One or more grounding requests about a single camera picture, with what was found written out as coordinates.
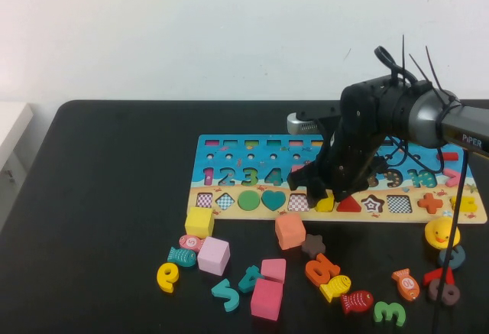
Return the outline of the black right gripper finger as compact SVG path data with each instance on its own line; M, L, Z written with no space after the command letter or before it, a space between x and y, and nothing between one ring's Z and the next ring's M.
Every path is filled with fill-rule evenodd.
M350 195L366 190L369 187L368 177L360 177L349 186L337 186L334 189L335 201L340 203Z
M287 177L287 182L292 191L297 190L300 186L306 188L306 200L309 205L316 205L321 199L327 197L327 187L319 176L314 162L291 172Z

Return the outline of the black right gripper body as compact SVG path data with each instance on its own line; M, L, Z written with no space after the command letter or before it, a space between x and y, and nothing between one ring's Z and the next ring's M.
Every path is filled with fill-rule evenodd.
M316 158L319 176L327 189L334 192L337 186L349 186L360 177L369 178L374 155L385 138L382 132L348 131L342 118L332 135L333 142L329 142L324 155Z

